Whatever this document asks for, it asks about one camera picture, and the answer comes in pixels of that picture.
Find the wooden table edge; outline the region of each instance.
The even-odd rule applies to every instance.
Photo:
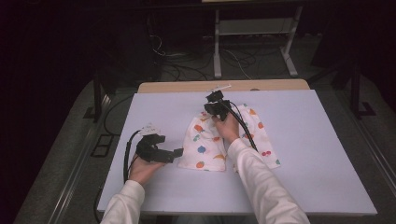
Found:
[[[303,79],[264,80],[213,80],[186,82],[145,82],[138,93],[210,91],[217,87],[231,85],[222,91],[297,91],[310,90]]]

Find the white long-sleeve shirt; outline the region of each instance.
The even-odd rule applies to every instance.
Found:
[[[237,167],[259,223],[309,223],[305,212],[282,187],[257,151],[236,139],[230,145],[228,155]],[[121,192],[110,200],[102,223],[138,223],[144,198],[143,187],[128,180]]]

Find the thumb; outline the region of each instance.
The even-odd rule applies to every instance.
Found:
[[[217,122],[220,122],[220,121],[221,121],[217,116],[212,116],[212,120],[213,120],[213,122],[215,122],[215,124],[216,124]]]
[[[156,171],[164,166],[165,166],[165,163],[163,163],[163,162],[153,162],[149,165],[149,168],[152,169],[153,171]]]

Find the black sensor device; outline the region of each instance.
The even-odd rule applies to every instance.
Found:
[[[230,101],[223,100],[223,97],[221,91],[213,91],[210,95],[206,96],[208,104],[204,105],[207,113],[215,116],[219,115],[221,120],[227,118],[229,109],[231,109]]]
[[[172,163],[175,158],[183,155],[183,148],[178,148],[174,151],[158,149],[156,145],[163,142],[165,142],[165,136],[163,135],[158,135],[156,133],[144,135],[137,143],[136,154],[144,161],[164,163]]]

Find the table surface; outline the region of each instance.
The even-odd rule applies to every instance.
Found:
[[[106,209],[111,196],[122,188],[125,146],[135,130],[152,122],[166,136],[160,148],[180,147],[191,119],[203,110],[206,91],[228,82],[142,84],[131,103],[98,210]],[[233,89],[224,90],[225,99],[256,109],[281,161],[274,174],[306,213],[376,214],[315,91],[309,90],[306,82],[291,79],[238,83],[234,81]],[[274,83],[284,90],[268,91],[267,88],[274,88]],[[150,90],[157,93],[142,93]],[[138,140],[132,142],[131,154]],[[141,211],[156,215],[251,214],[240,178],[230,168],[231,160],[226,162],[225,172],[180,169],[178,159],[167,164],[145,186],[146,199]]]

